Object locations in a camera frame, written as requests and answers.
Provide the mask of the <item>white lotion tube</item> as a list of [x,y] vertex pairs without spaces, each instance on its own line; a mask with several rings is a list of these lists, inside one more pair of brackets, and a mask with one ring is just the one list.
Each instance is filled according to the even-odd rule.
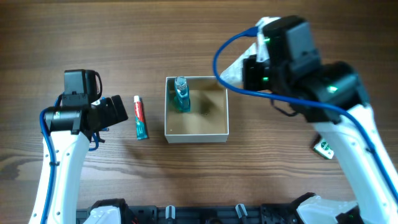
[[243,85],[243,60],[251,55],[256,55],[256,44],[253,43],[242,55],[240,55],[228,68],[220,75],[220,78],[226,83],[242,87]]

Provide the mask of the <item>blue mouthwash bottle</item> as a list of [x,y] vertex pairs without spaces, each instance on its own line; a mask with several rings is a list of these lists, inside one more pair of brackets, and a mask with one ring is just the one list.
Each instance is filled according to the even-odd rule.
[[174,81],[175,88],[175,102],[178,109],[185,113],[190,112],[190,94],[187,79],[183,76],[175,78]]

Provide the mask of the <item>green white small box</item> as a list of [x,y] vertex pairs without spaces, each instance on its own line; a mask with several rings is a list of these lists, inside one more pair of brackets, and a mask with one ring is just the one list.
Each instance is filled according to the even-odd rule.
[[334,156],[334,151],[331,149],[330,145],[321,138],[313,147],[313,150],[324,157],[325,159],[332,159]]

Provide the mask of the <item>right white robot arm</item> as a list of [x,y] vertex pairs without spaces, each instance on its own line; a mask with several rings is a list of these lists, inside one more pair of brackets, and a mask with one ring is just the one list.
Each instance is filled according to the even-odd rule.
[[312,196],[296,211],[304,223],[396,223],[397,171],[364,85],[345,62],[322,64],[310,24],[299,16],[263,17],[244,32],[256,53],[243,62],[242,94],[283,101],[330,145],[356,200]]

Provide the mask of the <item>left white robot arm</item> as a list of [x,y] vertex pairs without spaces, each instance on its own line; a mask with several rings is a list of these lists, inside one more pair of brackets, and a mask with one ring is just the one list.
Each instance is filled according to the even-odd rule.
[[30,223],[73,223],[80,176],[90,144],[101,143],[100,131],[128,119],[119,95],[102,96],[94,70],[67,70],[64,91],[41,111],[43,164]]

